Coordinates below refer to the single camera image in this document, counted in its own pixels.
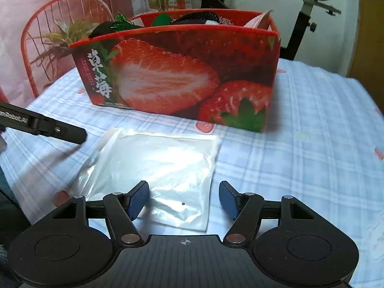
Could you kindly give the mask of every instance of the blue gripper pad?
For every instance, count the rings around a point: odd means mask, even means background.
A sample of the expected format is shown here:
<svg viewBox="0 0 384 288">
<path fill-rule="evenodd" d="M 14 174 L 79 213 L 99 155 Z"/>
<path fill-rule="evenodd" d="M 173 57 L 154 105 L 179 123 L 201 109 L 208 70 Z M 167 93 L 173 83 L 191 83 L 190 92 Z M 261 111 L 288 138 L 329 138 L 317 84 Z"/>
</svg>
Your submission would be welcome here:
<svg viewBox="0 0 384 288">
<path fill-rule="evenodd" d="M 232 220 L 236 220 L 240 214 L 236 197 L 239 193 L 227 182 L 222 181 L 218 187 L 218 198 L 224 211 Z"/>
<path fill-rule="evenodd" d="M 149 185 L 147 182 L 141 181 L 128 194 L 130 195 L 131 192 L 132 195 L 130 196 L 127 214 L 133 221 L 138 217 L 141 209 L 149 200 Z"/>
</svg>

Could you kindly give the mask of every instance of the plastic bag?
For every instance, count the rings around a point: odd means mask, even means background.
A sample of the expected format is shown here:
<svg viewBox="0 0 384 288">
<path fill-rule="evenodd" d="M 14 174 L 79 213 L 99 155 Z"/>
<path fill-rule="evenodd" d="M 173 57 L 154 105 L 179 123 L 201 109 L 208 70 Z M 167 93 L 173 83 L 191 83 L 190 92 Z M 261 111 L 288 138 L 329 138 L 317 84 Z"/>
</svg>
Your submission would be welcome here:
<svg viewBox="0 0 384 288">
<path fill-rule="evenodd" d="M 70 195 L 101 200 L 145 180 L 150 205 L 139 217 L 148 210 L 152 221 L 205 230 L 219 143 L 216 135 L 110 129 L 79 171 Z"/>
</svg>

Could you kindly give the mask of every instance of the checkered tablecloth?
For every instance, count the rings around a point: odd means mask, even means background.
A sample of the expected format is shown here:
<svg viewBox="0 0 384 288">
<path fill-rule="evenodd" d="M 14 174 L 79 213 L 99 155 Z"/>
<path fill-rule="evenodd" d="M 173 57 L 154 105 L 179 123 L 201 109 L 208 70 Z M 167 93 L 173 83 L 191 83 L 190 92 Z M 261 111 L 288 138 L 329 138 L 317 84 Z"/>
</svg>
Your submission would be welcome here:
<svg viewBox="0 0 384 288">
<path fill-rule="evenodd" d="M 294 195 L 357 244 L 360 261 L 351 285 L 384 287 L 384 120 L 354 80 L 300 62 L 280 60 L 265 133 L 216 126 L 222 139 L 212 180 L 207 234 L 221 238 L 230 223 L 221 210 L 218 184 L 266 200 Z M 68 189 L 96 142 L 110 127 L 198 133 L 195 120 L 91 104 L 76 69 L 61 77 L 29 109 L 83 127 L 87 141 L 73 144 L 8 129 L 1 167 L 22 210 L 33 223 Z M 135 224 L 145 234 L 195 234 Z M 104 223 L 92 226 L 103 230 Z"/>
</svg>

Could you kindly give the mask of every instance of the red cardboard box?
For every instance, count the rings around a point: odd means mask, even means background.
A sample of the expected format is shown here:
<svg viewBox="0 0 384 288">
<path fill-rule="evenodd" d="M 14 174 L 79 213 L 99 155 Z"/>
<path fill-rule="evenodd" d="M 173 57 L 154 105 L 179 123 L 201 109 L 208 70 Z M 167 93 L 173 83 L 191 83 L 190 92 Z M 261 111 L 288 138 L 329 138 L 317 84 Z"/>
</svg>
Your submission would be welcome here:
<svg viewBox="0 0 384 288">
<path fill-rule="evenodd" d="M 167 11 L 172 19 L 190 12 Z M 136 109 L 260 132 L 271 100 L 280 35 L 245 28 L 260 13 L 210 9 L 220 25 L 151 27 L 83 39 L 71 45 L 95 105 Z"/>
</svg>

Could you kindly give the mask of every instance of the white wall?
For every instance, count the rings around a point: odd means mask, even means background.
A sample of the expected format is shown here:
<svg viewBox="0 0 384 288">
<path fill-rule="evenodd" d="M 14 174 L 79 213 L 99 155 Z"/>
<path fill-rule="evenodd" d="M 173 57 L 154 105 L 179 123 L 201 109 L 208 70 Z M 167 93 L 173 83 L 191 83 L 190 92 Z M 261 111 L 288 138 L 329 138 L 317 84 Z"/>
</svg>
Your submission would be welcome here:
<svg viewBox="0 0 384 288">
<path fill-rule="evenodd" d="M 264 12 L 274 9 L 272 17 L 282 35 L 282 45 L 288 44 L 303 0 L 226 0 L 235 9 Z M 330 16 L 326 10 L 314 7 L 311 22 L 315 33 L 307 30 L 296 56 L 309 65 L 319 66 L 345 76 L 352 57 L 358 23 L 359 0 L 329 0 L 325 2 L 342 11 Z M 201 0 L 192 0 L 192 7 L 199 8 Z"/>
</svg>

